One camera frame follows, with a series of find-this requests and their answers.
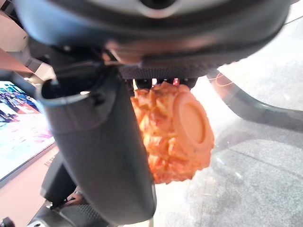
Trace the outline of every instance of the black frame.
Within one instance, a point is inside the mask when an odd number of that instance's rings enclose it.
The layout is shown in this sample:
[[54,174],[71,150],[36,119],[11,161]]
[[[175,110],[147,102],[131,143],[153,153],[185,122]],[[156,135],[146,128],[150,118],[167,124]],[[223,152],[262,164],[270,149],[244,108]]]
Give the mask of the black frame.
[[[216,83],[218,74],[226,86],[219,86]],[[303,132],[303,111],[263,103],[248,95],[218,70],[209,72],[207,78],[219,96],[225,94],[221,99],[240,118],[250,122]]]

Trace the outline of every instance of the white wall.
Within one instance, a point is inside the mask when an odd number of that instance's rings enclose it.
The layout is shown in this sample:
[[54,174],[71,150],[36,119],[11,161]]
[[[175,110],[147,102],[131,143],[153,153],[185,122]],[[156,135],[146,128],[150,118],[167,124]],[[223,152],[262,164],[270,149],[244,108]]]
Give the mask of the white wall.
[[5,3],[5,0],[0,0],[0,7],[3,6],[4,3]]
[[27,34],[4,12],[0,11],[0,48],[7,52],[18,52],[27,45]]

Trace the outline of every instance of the display screen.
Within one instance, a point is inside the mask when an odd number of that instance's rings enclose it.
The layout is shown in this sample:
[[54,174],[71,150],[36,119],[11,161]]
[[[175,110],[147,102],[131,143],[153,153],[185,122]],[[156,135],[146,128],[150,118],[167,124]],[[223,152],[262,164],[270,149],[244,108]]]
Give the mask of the display screen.
[[0,81],[0,181],[53,142],[36,100]]

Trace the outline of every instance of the marble floor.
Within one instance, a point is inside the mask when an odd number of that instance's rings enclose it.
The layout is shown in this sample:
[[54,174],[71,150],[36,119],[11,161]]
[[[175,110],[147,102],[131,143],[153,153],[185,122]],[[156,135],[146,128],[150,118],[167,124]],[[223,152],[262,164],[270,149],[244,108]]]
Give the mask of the marble floor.
[[[303,18],[253,56],[219,70],[251,96],[303,110]],[[199,78],[216,146],[193,180],[157,185],[156,227],[302,227],[303,134],[248,122]]]

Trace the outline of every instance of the orange tire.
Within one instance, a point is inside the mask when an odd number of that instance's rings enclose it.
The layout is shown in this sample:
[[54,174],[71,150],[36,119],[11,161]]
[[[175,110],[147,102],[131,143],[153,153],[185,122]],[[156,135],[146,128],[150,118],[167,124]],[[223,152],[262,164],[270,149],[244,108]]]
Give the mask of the orange tire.
[[131,98],[155,183],[192,179],[209,166],[214,134],[185,85],[163,82]]

